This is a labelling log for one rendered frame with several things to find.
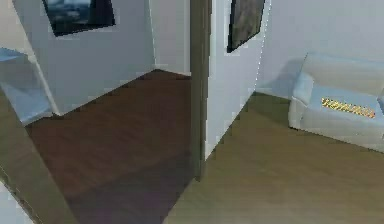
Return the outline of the yellow patterned flat object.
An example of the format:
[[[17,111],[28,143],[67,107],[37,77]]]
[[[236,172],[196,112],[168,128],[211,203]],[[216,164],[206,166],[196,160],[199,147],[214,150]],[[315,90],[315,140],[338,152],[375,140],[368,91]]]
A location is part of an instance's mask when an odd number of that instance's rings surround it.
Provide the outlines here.
[[[323,107],[327,107],[333,110],[353,113],[359,116],[364,116],[373,119],[376,116],[376,113],[373,109],[368,107],[363,107],[355,104],[348,104],[345,102],[340,102],[330,98],[322,98],[321,104]]]

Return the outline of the pale white sofa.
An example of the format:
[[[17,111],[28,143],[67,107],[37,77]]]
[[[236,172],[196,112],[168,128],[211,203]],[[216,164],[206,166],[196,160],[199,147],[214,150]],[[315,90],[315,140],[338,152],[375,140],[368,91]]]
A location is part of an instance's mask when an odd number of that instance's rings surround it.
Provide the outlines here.
[[[384,63],[309,53],[289,126],[384,153]]]

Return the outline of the dark framed wall picture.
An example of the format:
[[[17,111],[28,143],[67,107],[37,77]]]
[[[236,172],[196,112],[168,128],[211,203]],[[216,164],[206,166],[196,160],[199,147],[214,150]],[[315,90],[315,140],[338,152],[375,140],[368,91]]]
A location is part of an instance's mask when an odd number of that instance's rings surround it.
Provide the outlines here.
[[[266,0],[232,0],[227,52],[231,53],[261,30]]]
[[[56,37],[114,26],[111,0],[42,0]]]

